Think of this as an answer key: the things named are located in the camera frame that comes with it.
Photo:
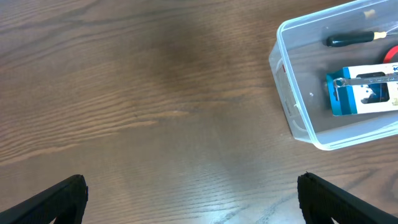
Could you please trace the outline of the silver double-ended wrench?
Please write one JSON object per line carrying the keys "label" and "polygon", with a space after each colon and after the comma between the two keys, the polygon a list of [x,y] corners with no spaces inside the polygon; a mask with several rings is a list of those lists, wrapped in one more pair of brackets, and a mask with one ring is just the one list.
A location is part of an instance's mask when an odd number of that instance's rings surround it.
{"label": "silver double-ended wrench", "polygon": [[397,74],[388,74],[380,77],[367,77],[367,78],[336,78],[333,80],[333,86],[335,88],[343,88],[347,86],[356,85],[372,85],[387,82],[396,82]]}

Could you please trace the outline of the blue white cardboard box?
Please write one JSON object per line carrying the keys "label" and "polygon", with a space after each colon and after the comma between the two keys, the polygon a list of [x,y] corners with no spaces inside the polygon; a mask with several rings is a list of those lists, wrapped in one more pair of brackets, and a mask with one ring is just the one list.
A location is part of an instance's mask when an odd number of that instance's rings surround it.
{"label": "blue white cardboard box", "polygon": [[336,78],[367,78],[397,74],[396,63],[344,67],[326,75],[332,113],[335,116],[397,110],[397,81],[335,88]]}

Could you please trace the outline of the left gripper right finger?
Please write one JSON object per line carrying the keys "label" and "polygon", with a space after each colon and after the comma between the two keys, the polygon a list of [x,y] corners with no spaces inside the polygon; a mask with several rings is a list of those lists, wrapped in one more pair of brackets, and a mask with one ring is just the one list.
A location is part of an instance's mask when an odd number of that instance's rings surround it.
{"label": "left gripper right finger", "polygon": [[313,173],[298,176],[299,207],[306,223],[397,223],[397,217]]}

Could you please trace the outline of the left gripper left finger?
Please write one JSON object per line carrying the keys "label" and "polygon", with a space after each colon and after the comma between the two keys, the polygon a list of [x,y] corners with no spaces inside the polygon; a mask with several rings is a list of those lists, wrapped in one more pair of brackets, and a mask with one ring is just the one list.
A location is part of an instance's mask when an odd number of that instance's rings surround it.
{"label": "left gripper left finger", "polygon": [[1,223],[81,224],[87,201],[85,178],[76,174],[1,212]]}

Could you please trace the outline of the red handled pliers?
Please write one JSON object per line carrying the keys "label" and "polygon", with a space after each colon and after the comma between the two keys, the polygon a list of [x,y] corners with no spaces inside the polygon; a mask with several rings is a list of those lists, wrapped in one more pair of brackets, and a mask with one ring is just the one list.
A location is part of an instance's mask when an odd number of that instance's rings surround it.
{"label": "red handled pliers", "polygon": [[383,63],[391,63],[393,61],[394,57],[397,55],[397,53],[398,53],[398,46],[396,45],[387,51],[382,62]]}

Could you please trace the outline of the black yellow screwdriver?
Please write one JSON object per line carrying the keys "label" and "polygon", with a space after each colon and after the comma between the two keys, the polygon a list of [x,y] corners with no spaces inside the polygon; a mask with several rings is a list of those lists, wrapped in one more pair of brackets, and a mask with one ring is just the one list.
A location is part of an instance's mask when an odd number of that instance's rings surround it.
{"label": "black yellow screwdriver", "polygon": [[385,39],[389,35],[397,35],[397,29],[374,32],[374,31],[362,31],[344,34],[335,34],[329,36],[325,43],[328,47],[346,47],[354,44],[362,44],[372,42],[378,39]]}

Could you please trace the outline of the clear plastic container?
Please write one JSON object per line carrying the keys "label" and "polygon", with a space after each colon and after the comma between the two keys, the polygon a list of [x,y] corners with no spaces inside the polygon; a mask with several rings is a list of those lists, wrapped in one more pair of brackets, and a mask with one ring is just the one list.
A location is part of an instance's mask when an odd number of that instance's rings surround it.
{"label": "clear plastic container", "polygon": [[[334,34],[391,33],[385,39],[328,47]],[[397,45],[397,1],[353,1],[283,22],[269,56],[277,91],[295,139],[331,151],[397,134],[397,112],[333,116],[326,75],[382,62]]]}

